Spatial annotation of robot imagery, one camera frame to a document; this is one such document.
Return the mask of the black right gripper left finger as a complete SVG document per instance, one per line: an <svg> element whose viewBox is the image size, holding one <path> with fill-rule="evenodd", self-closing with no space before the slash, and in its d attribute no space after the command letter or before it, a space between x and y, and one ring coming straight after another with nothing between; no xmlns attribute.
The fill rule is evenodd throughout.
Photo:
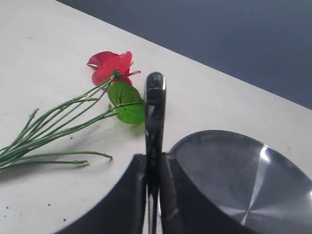
<svg viewBox="0 0 312 234"><path fill-rule="evenodd" d="M146 206L147 158L135 154L113 189L59 234L141 234Z"/></svg>

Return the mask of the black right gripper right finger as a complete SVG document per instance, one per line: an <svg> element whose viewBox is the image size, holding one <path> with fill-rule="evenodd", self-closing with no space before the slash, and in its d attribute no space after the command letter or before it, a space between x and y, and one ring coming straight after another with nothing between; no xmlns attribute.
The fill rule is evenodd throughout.
<svg viewBox="0 0 312 234"><path fill-rule="evenodd" d="M159 159L161 225L164 234L250 234L214 205L189 179L175 155Z"/></svg>

